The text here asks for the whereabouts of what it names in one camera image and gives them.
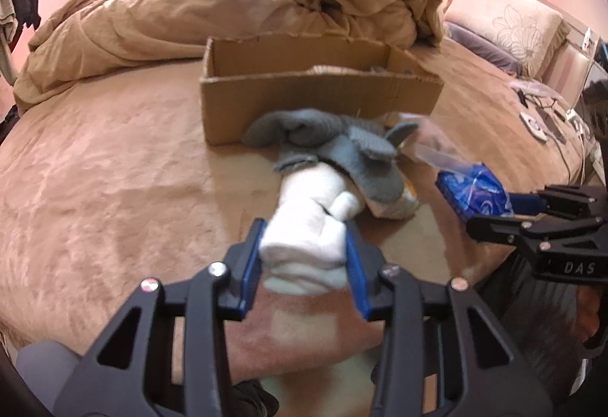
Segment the cream floral pillow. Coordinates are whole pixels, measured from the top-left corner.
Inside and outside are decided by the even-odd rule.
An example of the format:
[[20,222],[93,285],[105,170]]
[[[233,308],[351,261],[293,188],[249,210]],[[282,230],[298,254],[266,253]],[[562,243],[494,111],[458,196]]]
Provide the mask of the cream floral pillow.
[[570,32],[563,15],[539,0],[447,0],[444,19],[501,48],[534,79],[543,76]]

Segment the brown cardboard box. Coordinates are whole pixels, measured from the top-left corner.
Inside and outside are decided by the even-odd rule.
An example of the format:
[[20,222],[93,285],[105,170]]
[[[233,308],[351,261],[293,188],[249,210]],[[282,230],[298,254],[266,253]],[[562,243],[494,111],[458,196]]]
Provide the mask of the brown cardboard box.
[[378,41],[289,34],[212,38],[201,79],[204,135],[207,144],[236,144],[261,115],[299,108],[363,119],[389,112],[428,115],[443,86],[413,55]]

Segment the tan bed sheet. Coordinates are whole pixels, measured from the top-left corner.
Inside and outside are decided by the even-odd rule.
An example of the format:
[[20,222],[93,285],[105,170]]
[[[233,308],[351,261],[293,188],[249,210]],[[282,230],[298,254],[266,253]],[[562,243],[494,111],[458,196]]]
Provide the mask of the tan bed sheet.
[[[432,119],[462,155],[509,191],[580,182],[581,141],[540,144],[524,128],[511,77],[449,38],[411,54],[444,80]],[[16,349],[54,340],[88,350],[146,276],[188,279],[272,214],[271,153],[207,147],[202,61],[127,69],[78,83],[29,112],[1,144],[1,334]],[[421,206],[411,221],[359,217],[385,257],[414,275],[477,281],[505,246],[477,244],[427,165],[403,161]],[[342,362],[377,346],[350,293],[275,295],[261,288],[242,324],[227,327],[233,378]]]

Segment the clear plastic snack bag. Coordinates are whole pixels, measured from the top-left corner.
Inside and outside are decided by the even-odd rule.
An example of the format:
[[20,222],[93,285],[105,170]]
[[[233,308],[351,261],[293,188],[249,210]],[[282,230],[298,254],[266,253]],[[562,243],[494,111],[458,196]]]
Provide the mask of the clear plastic snack bag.
[[445,132],[427,115],[412,112],[388,112],[375,119],[387,136],[392,137],[398,151],[397,167],[404,183],[404,189],[397,201],[383,204],[366,199],[368,209],[374,218],[383,220],[409,220],[420,207],[418,191],[420,185],[414,182],[409,168],[434,168],[435,170],[464,171],[472,165],[448,138]]

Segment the purple pillow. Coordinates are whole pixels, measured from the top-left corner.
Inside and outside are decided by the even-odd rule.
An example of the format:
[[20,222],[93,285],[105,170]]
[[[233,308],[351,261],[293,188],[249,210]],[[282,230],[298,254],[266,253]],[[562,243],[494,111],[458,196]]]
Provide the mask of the purple pillow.
[[515,57],[482,36],[454,23],[446,22],[446,27],[449,38],[476,56],[492,63],[493,66],[498,67],[499,70],[503,70],[504,73],[515,74],[516,76],[520,76],[523,73],[523,66]]

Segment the blue tissue pack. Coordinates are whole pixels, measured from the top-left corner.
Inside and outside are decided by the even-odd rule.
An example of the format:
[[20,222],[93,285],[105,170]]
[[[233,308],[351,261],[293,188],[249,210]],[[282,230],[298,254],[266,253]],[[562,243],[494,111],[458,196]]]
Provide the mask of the blue tissue pack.
[[462,221],[475,215],[514,215],[509,194],[483,164],[475,164],[465,173],[441,170],[436,188]]

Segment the tan fleece duvet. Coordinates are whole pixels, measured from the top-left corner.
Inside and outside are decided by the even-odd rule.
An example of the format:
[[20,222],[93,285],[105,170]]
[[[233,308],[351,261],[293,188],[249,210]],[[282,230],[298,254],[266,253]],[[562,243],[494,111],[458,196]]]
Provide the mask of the tan fleece duvet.
[[21,112],[88,77],[200,58],[210,38],[337,34],[401,49],[438,44],[442,0],[68,0],[33,35],[13,97]]

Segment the dark grey sock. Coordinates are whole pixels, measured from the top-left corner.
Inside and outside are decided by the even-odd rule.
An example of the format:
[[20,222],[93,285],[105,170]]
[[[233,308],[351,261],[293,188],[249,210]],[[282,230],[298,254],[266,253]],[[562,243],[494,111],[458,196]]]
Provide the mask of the dark grey sock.
[[303,108],[263,115],[244,131],[241,141],[249,147],[278,145],[277,172],[330,164],[347,174],[366,198],[388,204],[405,189],[398,147],[417,128],[417,121],[386,129],[375,121]]

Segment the white charger device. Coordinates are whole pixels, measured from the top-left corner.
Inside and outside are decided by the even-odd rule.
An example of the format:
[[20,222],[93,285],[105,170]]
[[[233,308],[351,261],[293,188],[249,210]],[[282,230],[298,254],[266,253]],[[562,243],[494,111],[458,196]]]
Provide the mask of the white charger device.
[[548,138],[543,129],[541,128],[540,124],[534,117],[527,114],[526,112],[520,112],[519,118],[524,124],[524,127],[527,128],[527,131],[530,132],[531,136],[533,136],[535,140],[538,140],[542,144],[546,144]]

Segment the white sock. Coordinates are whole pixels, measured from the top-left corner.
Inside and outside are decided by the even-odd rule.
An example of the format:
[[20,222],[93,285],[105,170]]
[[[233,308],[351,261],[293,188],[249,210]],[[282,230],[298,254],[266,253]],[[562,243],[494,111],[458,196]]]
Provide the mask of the white sock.
[[365,207],[352,181],[327,163],[285,175],[259,246],[264,286],[281,295],[345,288],[346,223]]

